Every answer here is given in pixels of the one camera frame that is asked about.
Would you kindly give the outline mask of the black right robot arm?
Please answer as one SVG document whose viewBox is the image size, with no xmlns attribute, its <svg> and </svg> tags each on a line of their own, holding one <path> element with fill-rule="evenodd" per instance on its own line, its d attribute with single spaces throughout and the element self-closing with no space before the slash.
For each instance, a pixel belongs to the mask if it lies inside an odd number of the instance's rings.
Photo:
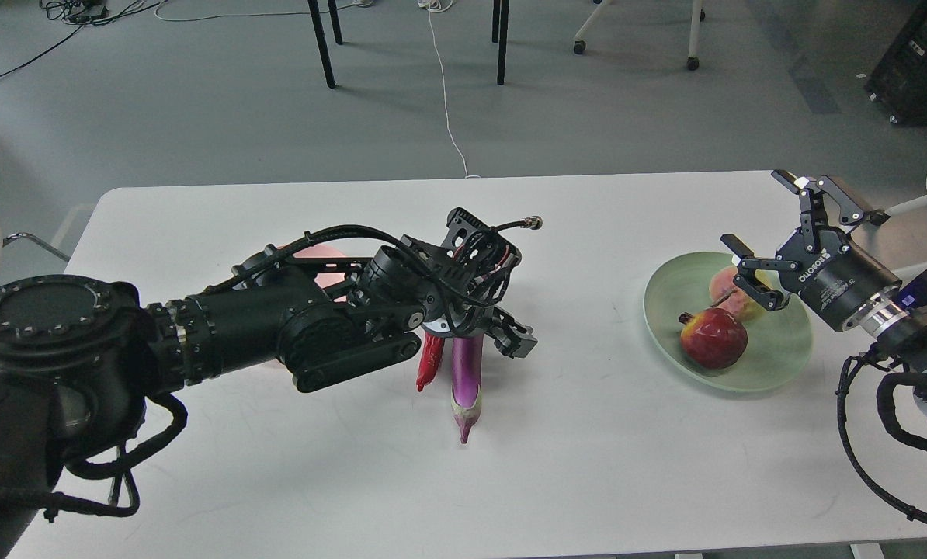
<svg viewBox="0 0 927 559">
<path fill-rule="evenodd" d="M 927 524 L 927 512 L 891 495 L 859 464 L 847 432 L 847 399 L 864 366 L 883 372 L 877 413 L 899 443 L 927 452 L 927 269 L 903 283 L 857 245 L 852 230 L 882 225 L 888 214 L 874 208 L 832 177 L 798 177 L 786 170 L 772 177 L 800 201 L 797 229 L 771 259 L 733 234 L 722 242 L 736 255 L 734 285 L 768 311 L 798 296 L 834 332 L 861 327 L 873 337 L 864 353 L 844 361 L 836 391 L 838 432 L 848 460 L 868 488 L 910 520 Z"/>
</svg>

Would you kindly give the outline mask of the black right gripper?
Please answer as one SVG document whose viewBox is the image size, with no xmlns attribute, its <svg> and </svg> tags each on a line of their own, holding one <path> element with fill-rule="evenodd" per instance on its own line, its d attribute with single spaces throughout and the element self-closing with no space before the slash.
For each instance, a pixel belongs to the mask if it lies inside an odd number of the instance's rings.
<svg viewBox="0 0 927 559">
<path fill-rule="evenodd" d="M 800 198 L 800 226 L 774 259 L 760 259 L 734 234 L 722 234 L 721 241 L 739 258 L 733 283 L 767 311 L 779 311 L 789 304 L 789 294 L 766 286 L 755 273 L 779 273 L 784 290 L 796 293 L 822 321 L 836 332 L 854 327 L 855 315 L 866 301 L 901 286 L 901 279 L 873 259 L 844 233 L 822 233 L 830 224 L 825 196 L 840 209 L 840 224 L 881 226 L 890 217 L 840 181 L 828 175 L 796 177 L 789 171 L 771 173 L 784 188 Z"/>
</svg>

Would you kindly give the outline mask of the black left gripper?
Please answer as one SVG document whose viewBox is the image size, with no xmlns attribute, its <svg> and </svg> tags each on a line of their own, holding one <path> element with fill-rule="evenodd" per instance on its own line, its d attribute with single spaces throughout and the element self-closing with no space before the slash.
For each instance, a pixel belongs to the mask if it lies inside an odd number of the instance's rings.
<svg viewBox="0 0 927 559">
<path fill-rule="evenodd" d="M 500 354 L 522 359 L 536 347 L 538 339 L 533 329 L 519 323 L 511 314 L 497 307 L 469 307 L 465 311 L 450 309 L 422 328 L 440 339 L 470 339 L 477 334 L 491 336 Z"/>
</svg>

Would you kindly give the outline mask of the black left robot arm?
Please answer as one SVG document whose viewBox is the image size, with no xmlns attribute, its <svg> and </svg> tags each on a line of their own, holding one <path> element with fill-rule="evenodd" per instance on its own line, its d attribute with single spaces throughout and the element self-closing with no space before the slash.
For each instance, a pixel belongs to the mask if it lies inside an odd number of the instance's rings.
<svg viewBox="0 0 927 559">
<path fill-rule="evenodd" d="M 0 286 L 0 558 L 38 512 L 128 517 L 131 471 L 186 427 L 175 393 L 276 359 L 310 393 L 409 360 L 432 339 L 536 345 L 500 307 L 523 255 L 449 213 L 442 244 L 339 225 L 269 245 L 201 293 L 143 307 L 136 287 L 77 275 Z"/>
</svg>

